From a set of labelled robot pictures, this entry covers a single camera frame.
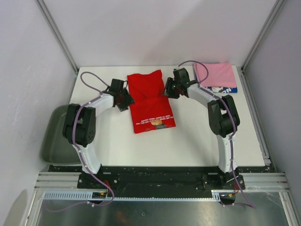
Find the red t shirt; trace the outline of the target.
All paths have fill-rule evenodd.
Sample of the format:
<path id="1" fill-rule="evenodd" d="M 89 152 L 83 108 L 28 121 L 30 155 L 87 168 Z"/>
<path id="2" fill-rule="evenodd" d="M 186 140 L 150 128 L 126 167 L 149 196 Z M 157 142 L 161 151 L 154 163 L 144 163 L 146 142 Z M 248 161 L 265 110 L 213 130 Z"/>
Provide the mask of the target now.
<path id="1" fill-rule="evenodd" d="M 165 86 L 161 70 L 131 74 L 127 81 L 134 99 L 130 112 L 135 134 L 176 126 L 168 97 L 163 95 Z"/>

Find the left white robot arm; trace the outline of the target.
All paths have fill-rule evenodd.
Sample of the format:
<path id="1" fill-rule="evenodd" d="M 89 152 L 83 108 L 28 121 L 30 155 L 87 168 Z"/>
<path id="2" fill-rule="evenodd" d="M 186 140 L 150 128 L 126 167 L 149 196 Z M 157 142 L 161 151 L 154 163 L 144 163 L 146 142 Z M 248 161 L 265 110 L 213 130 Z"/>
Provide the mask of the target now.
<path id="1" fill-rule="evenodd" d="M 93 141 L 96 137 L 96 119 L 105 110 L 117 107 L 128 110 L 135 101 L 127 90 L 127 81 L 112 79 L 105 91 L 85 104 L 69 104 L 63 125 L 63 137 L 76 150 L 82 169 L 90 173 L 87 182 L 93 188 L 103 185 L 104 177 L 98 171 L 101 163 L 96 156 Z"/>

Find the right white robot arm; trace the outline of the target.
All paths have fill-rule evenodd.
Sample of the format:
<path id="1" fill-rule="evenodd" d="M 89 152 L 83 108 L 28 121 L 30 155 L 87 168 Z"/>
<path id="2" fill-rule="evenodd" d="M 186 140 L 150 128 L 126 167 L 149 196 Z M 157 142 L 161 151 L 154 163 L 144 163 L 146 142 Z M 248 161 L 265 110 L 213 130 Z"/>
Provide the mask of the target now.
<path id="1" fill-rule="evenodd" d="M 169 77 L 166 81 L 164 95 L 173 99 L 186 96 L 207 108 L 209 127 L 218 141 L 220 172 L 217 184 L 222 189 L 228 189 L 238 176 L 234 141 L 240 118 L 234 99 L 230 95 L 219 97 L 202 87 L 200 83 L 189 78 L 185 68 L 174 69 L 173 75 L 173 78 Z"/>

